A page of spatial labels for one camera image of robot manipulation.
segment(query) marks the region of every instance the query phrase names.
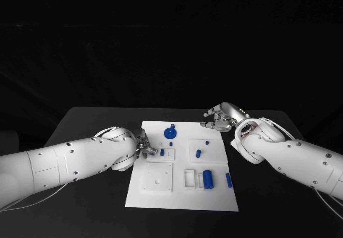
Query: dark backdrop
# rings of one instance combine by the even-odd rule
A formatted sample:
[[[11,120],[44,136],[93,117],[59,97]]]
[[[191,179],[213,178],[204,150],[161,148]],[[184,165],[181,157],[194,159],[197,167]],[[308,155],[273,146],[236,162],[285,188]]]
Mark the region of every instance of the dark backdrop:
[[[38,146],[73,106],[227,101],[285,111],[305,139],[343,153],[337,1],[122,2],[2,4],[1,128]]]

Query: robotic hand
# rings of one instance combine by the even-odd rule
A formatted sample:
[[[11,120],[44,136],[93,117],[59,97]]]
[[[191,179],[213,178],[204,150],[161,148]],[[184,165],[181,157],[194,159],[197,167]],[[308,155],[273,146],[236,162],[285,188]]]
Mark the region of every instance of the robotic hand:
[[[213,123],[200,126],[218,132],[236,128],[231,146],[253,164],[266,159],[275,170],[315,191],[343,200],[343,155],[295,140],[291,134],[266,118],[250,118],[233,104],[223,102],[203,115],[214,114]],[[289,136],[285,140],[279,130]]]
[[[142,129],[110,127],[92,138],[0,156],[0,211],[40,191],[100,173],[125,171],[154,154]]]

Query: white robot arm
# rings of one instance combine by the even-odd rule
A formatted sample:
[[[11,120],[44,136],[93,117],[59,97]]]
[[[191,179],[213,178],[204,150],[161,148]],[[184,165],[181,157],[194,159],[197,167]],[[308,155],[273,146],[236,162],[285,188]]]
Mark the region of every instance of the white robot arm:
[[[110,127],[95,137],[0,156],[0,210],[7,204],[154,154],[145,131]]]
[[[285,140],[278,126],[265,118],[253,119],[233,104],[216,105],[204,116],[214,114],[214,122],[200,126],[220,132],[236,128],[231,146],[253,164],[266,160],[275,170],[305,186],[343,200],[343,155],[295,140]]]

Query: blue bolt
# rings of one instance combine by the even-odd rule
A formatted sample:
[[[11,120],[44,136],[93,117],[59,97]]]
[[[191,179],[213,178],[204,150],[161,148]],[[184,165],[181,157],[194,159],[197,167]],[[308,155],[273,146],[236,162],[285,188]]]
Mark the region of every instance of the blue bolt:
[[[200,158],[200,153],[201,153],[201,151],[197,150],[197,151],[195,151],[195,155],[194,155],[197,158]]]

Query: black table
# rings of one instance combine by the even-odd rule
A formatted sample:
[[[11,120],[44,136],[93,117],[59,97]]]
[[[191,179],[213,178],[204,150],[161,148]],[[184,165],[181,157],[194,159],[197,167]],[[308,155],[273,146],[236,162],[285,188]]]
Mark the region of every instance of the black table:
[[[69,110],[46,146],[92,137],[110,126],[132,130],[144,120],[210,122],[213,117],[204,118],[204,111],[76,107]],[[282,111],[247,110],[247,113],[275,121],[302,139]],[[123,172],[109,169],[69,184],[38,205],[1,213],[0,237],[316,237],[319,233],[322,237],[343,237],[343,222],[314,190],[280,175],[266,161],[253,165],[242,158],[230,146],[233,132],[221,133],[221,139],[239,212],[125,208],[132,168]],[[25,204],[54,190],[28,197]]]

